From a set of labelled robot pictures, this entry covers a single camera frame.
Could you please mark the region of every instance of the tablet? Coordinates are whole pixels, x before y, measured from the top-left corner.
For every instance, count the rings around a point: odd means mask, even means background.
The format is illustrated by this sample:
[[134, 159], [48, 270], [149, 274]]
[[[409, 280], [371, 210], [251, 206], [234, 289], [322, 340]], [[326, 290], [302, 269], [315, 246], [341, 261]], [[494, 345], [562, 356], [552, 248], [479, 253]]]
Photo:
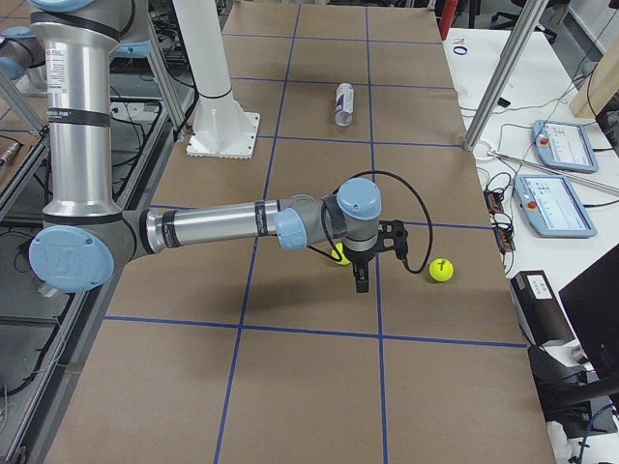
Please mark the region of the tablet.
[[541, 237], [586, 238], [598, 233], [565, 176], [518, 175], [514, 192]]
[[540, 120], [533, 125], [533, 135], [540, 160], [546, 166], [566, 171], [598, 171], [583, 125]]

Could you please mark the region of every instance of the office chair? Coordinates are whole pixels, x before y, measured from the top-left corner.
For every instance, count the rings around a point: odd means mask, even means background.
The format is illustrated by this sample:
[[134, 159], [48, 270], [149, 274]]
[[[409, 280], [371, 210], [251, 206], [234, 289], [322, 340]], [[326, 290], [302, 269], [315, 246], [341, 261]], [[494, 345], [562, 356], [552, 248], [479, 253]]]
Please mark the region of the office chair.
[[[511, 0], [514, 5], [517, 7], [524, 7], [526, 0]], [[567, 4], [570, 3], [571, 0], [549, 0], [548, 4], [545, 6], [546, 8], [554, 7], [559, 4]], [[516, 25], [516, 21], [518, 20], [519, 14], [513, 13], [505, 13], [505, 12], [496, 12], [496, 14], [492, 17], [492, 22], [495, 22], [499, 17], [505, 17], [508, 19], [506, 22], [502, 22], [501, 24], [496, 24], [490, 27], [490, 29], [509, 29], [510, 27], [514, 27]], [[551, 31], [550, 29], [544, 27], [542, 24], [538, 24], [535, 28], [536, 31], [542, 31], [548, 36], [548, 41], [551, 44], [554, 44], [554, 41], [557, 38], [557, 33]]]

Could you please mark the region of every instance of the tennis ball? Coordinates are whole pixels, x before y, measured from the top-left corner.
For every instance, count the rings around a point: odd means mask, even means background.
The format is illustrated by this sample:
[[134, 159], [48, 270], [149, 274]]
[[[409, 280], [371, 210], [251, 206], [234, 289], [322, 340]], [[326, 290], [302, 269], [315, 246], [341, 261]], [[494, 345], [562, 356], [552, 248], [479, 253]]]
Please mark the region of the tennis ball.
[[[341, 254], [341, 261], [339, 261], [338, 264], [340, 266], [346, 266], [346, 265], [350, 264], [350, 261], [348, 261], [348, 258], [346, 258], [346, 256], [344, 255], [344, 250], [343, 250], [344, 249], [344, 245], [341, 242], [339, 242], [338, 244], [336, 244], [336, 248], [338, 249], [339, 254]], [[334, 258], [338, 259], [338, 254], [336, 253], [336, 251], [334, 249], [331, 250], [331, 255]]]
[[446, 282], [454, 276], [454, 265], [445, 258], [436, 258], [429, 265], [429, 274], [437, 282]]

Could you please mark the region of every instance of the white desk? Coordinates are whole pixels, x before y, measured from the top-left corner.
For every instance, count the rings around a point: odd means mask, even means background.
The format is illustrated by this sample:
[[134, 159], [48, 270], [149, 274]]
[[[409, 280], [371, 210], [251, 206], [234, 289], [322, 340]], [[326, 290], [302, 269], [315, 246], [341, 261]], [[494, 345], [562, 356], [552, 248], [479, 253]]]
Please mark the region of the white desk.
[[[509, 34], [507, 31], [489, 30], [452, 29], [450, 31], [447, 40], [444, 42], [444, 48], [461, 108], [478, 107]], [[458, 44], [467, 48], [466, 54], [457, 55], [454, 53], [454, 47]], [[490, 118], [482, 139], [497, 147], [502, 125], [510, 123], [531, 127], [536, 120], [544, 120], [550, 115], [552, 115], [551, 120], [579, 121], [585, 124], [592, 122], [592, 120], [577, 120], [572, 115], [569, 102], [576, 94], [574, 88], [559, 103], [552, 101], [563, 96], [570, 89], [571, 82], [571, 77], [565, 72], [544, 35], [542, 33], [533, 34], [503, 91], [502, 97], [511, 102], [509, 108], [538, 106], [546, 102], [548, 104], [541, 108], [521, 110], [496, 109], [496, 113], [502, 114], [494, 114]], [[464, 124], [468, 127], [474, 111], [462, 109], [461, 112]], [[588, 126], [587, 131], [595, 149], [609, 148], [608, 141], [597, 125]], [[522, 158], [530, 147], [532, 139], [532, 130], [504, 127], [500, 152], [514, 158]], [[475, 150], [476, 158], [484, 158], [486, 151], [485, 146], [479, 145]], [[600, 171], [592, 175], [583, 174], [582, 176], [618, 187], [619, 159], [615, 152], [612, 150], [598, 152], [596, 157]], [[528, 152], [526, 159], [540, 163], [534, 148]], [[478, 160], [477, 165], [486, 169], [490, 175], [501, 171], [510, 171], [505, 164], [496, 159]], [[520, 172], [539, 173], [539, 171], [526, 167], [523, 167]], [[485, 176], [481, 175], [480, 179], [484, 185], [486, 183]], [[492, 186], [504, 187], [505, 181], [506, 178], [502, 177], [497, 179]], [[573, 182], [573, 185], [583, 203], [596, 204], [616, 199], [609, 194], [586, 188], [576, 182]], [[514, 254], [515, 262], [508, 277], [522, 270], [542, 269], [545, 271], [553, 289], [558, 291], [619, 242], [616, 229], [617, 218], [619, 217], [619, 206], [617, 205], [588, 211], [598, 229], [598, 235], [594, 238], [541, 239], [530, 228], [516, 202], [512, 201], [508, 206], [507, 201], [510, 198], [511, 192], [508, 192], [504, 207], [507, 212], [511, 209], [513, 211], [516, 253]], [[510, 264], [510, 259], [511, 257], [508, 256], [506, 264]], [[568, 353], [569, 350], [565, 347], [552, 350], [552, 354], [562, 362], [574, 364]], [[573, 442], [573, 447], [577, 448], [577, 440], [573, 440]], [[591, 448], [585, 452], [584, 463], [597, 463], [603, 460], [617, 461], [619, 434], [593, 437], [587, 443]]]

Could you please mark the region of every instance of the black box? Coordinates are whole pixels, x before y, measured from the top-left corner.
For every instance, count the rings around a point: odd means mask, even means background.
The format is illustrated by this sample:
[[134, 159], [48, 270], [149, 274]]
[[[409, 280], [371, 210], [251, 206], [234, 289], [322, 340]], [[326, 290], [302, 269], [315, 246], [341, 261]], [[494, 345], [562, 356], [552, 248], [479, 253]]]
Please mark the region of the black box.
[[521, 271], [510, 283], [520, 325], [536, 345], [557, 346], [574, 340], [544, 271]]

